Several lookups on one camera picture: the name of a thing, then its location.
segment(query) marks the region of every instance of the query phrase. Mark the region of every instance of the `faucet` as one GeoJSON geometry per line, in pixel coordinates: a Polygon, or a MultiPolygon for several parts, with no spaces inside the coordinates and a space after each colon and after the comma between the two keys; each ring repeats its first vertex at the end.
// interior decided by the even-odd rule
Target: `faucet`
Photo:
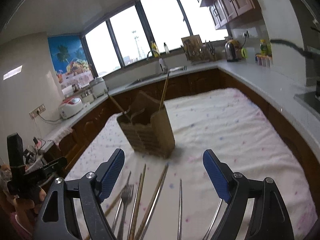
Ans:
{"type": "Polygon", "coordinates": [[[150,52],[152,52],[152,51],[158,53],[158,55],[159,55],[159,64],[160,64],[161,70],[162,70],[163,73],[167,74],[167,73],[168,73],[168,67],[165,65],[163,59],[160,57],[160,53],[159,53],[158,51],[156,51],[155,49],[152,49],[152,50],[150,50],[150,51],[148,52],[148,54],[147,54],[147,61],[149,60],[149,54],[150,54],[150,52]]]}

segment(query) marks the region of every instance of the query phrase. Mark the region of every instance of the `rice cooker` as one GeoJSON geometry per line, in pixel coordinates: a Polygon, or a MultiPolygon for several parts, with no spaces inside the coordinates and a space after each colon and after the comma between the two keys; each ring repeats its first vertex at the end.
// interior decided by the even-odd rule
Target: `rice cooker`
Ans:
{"type": "Polygon", "coordinates": [[[92,93],[96,98],[108,92],[106,83],[102,77],[95,78],[94,80],[90,81],[89,84],[92,89],[92,93]]]}
{"type": "Polygon", "coordinates": [[[82,101],[80,98],[67,98],[62,101],[58,107],[59,113],[63,119],[68,119],[75,114],[79,113],[82,109],[82,101]]]}

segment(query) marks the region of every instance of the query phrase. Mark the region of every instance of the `white countertop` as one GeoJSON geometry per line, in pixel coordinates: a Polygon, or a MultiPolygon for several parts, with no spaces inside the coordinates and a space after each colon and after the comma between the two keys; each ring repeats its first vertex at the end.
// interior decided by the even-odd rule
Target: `white countertop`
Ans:
{"type": "MultiPolygon", "coordinates": [[[[301,134],[320,162],[320,120],[318,120],[308,109],[294,100],[295,94],[314,91],[314,88],[304,87],[292,79],[270,70],[270,68],[265,68],[255,64],[247,64],[246,62],[228,63],[225,60],[204,63],[196,66],[188,66],[184,71],[175,71],[171,73],[170,77],[181,76],[213,68],[219,68],[221,71],[224,71],[244,83],[277,109],[301,134]]],[[[165,80],[165,78],[166,76],[164,75],[132,86],[121,86],[110,90],[109,94],[120,94],[147,84],[165,80]]],[[[82,109],[82,111],[75,116],[63,121],[51,133],[45,136],[44,139],[47,141],[47,139],[61,127],[72,127],[107,98],[107,95],[98,98],[90,104],[90,106],[82,109]]],[[[47,141],[43,150],[47,151],[52,145],[52,141],[47,141]]]]}

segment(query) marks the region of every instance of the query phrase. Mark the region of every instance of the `ceiling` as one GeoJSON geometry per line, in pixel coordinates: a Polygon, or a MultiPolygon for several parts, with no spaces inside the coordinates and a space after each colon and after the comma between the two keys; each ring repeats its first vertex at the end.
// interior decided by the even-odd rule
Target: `ceiling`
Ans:
{"type": "Polygon", "coordinates": [[[0,44],[31,33],[80,33],[132,0],[25,0],[0,34],[0,44]]]}

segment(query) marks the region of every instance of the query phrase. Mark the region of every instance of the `white tablecloth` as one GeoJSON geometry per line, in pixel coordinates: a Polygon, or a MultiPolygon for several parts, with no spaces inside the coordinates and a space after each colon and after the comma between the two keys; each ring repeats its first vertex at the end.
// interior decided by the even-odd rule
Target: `white tablecloth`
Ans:
{"type": "MultiPolygon", "coordinates": [[[[135,153],[117,124],[115,114],[76,162],[66,180],[79,179],[87,172],[95,171],[116,148],[123,149],[125,164],[111,196],[101,204],[105,211],[124,186],[130,170],[130,183],[135,184],[136,190],[139,175],[146,163],[138,227],[162,169],[168,163],[164,186],[144,239],[177,237],[180,178],[183,183],[182,239],[202,239],[219,202],[202,163],[203,152],[212,149],[221,162],[227,163],[232,171],[243,173],[248,179],[273,178],[287,206],[295,239],[302,239],[308,233],[317,215],[303,169],[255,104],[239,90],[225,89],[169,100],[165,105],[176,142],[170,159],[135,153]]],[[[87,229],[79,200],[75,200],[75,205],[81,233],[85,237],[87,229]]],[[[126,215],[124,238],[127,236],[132,207],[133,201],[126,215]]],[[[225,207],[226,204],[221,208],[211,235],[225,207]]],[[[245,237],[252,207],[253,199],[248,201],[237,239],[245,237]]],[[[116,208],[107,217],[110,226],[115,212],[116,208]]]]}

